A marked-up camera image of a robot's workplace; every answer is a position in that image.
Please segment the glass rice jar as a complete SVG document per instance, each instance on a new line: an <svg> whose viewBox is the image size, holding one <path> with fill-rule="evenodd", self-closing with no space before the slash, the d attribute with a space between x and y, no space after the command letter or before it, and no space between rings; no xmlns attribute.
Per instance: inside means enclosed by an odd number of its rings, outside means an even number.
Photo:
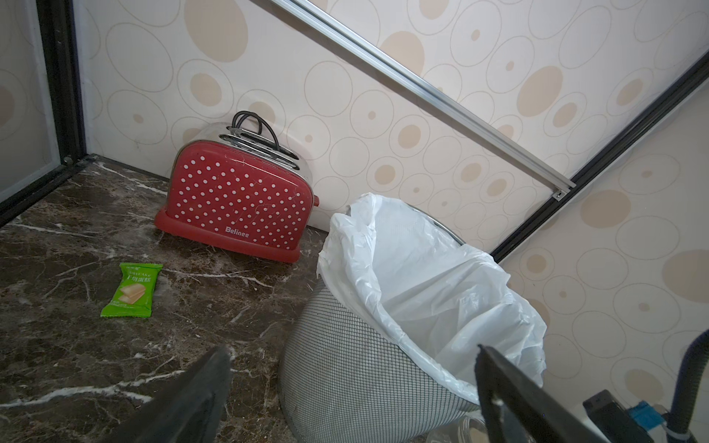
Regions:
<svg viewBox="0 0 709 443"><path fill-rule="evenodd" d="M489 435L481 413L474 412L455 423L432 430L426 443L489 443Z"/></svg>

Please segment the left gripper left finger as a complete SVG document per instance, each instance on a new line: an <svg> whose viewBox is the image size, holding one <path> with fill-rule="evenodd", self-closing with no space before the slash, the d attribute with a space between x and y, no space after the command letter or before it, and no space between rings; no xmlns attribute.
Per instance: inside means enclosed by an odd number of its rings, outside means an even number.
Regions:
<svg viewBox="0 0 709 443"><path fill-rule="evenodd" d="M230 354L219 345L115 428L105 442L214 442L231 384Z"/></svg>

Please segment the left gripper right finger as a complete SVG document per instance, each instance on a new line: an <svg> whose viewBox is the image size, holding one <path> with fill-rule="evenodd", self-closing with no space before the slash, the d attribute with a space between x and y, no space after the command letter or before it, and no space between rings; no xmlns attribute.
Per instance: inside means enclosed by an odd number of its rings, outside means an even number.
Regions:
<svg viewBox="0 0 709 443"><path fill-rule="evenodd" d="M493 347L479 347L475 375L489 441L603 440Z"/></svg>

